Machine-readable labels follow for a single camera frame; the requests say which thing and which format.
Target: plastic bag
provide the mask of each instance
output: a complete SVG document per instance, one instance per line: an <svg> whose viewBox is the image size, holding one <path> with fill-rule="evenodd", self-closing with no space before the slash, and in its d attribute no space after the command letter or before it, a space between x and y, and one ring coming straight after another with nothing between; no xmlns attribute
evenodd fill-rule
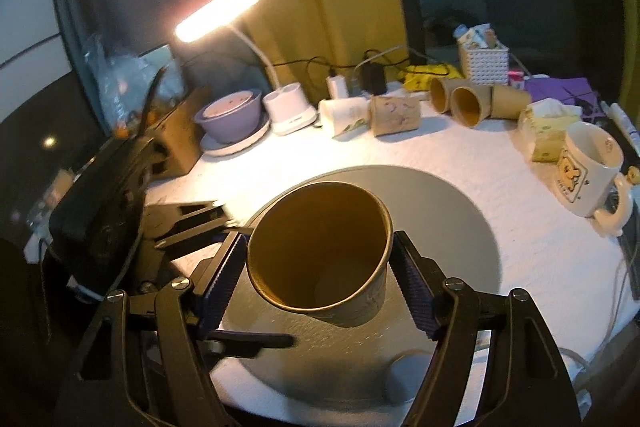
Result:
<svg viewBox="0 0 640 427"><path fill-rule="evenodd" d="M144 58L121 53L108 57L99 35L89 37L84 47L84 61L91 68L97 82L100 107L109 127L126 125L142 110L149 84L158 67ZM175 60L169 61L156 101L170 107L184 96L184 83Z"/></svg>

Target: desk lamp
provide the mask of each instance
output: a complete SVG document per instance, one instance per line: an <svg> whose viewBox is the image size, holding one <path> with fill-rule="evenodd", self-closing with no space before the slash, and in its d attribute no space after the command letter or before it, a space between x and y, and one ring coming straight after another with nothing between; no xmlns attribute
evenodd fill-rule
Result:
<svg viewBox="0 0 640 427"><path fill-rule="evenodd" d="M193 42L221 26L229 28L242 42L249 46L267 67L275 90L262 100L271 119L275 134L289 134L315 121L317 113L306 99L300 83L282 87L273 64L244 33L231 22L258 0L213 0L205 4L175 27L175 35L183 42Z"/></svg>

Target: purple bowl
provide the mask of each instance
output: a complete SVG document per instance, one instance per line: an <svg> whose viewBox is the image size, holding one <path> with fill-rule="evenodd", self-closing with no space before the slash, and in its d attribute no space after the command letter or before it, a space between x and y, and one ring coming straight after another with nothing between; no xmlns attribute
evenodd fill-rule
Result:
<svg viewBox="0 0 640 427"><path fill-rule="evenodd" d="M212 118L205 118L203 113L211 105L207 104L193 117L193 121L218 143L236 143L244 140L258 127L262 113L262 92L259 89L251 91L251 100L239 107Z"/></svg>

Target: purple notebook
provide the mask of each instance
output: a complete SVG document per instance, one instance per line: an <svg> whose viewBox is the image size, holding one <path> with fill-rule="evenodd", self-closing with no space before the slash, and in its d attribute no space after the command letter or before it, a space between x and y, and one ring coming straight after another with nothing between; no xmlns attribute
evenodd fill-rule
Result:
<svg viewBox="0 0 640 427"><path fill-rule="evenodd" d="M532 102L554 98L566 105L579 105L582 119L586 121L605 116L600 108L598 93L591 89L586 78L530 78L525 86Z"/></svg>

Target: white container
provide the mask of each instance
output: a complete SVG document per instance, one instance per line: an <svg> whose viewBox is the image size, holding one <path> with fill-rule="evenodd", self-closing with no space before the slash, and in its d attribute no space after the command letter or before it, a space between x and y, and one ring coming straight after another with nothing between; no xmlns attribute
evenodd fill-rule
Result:
<svg viewBox="0 0 640 427"><path fill-rule="evenodd" d="M287 84L265 95L262 99L271 119L275 134L289 134L314 123L318 117L315 108L306 99L300 83Z"/></svg>
<svg viewBox="0 0 640 427"><path fill-rule="evenodd" d="M332 100L349 98L347 81L341 74L337 74L336 76L328 76L326 78L326 86L329 88L329 94L331 95Z"/></svg>
<svg viewBox="0 0 640 427"><path fill-rule="evenodd" d="M475 84L509 84L509 49L498 42L494 49L458 46L465 78Z"/></svg>

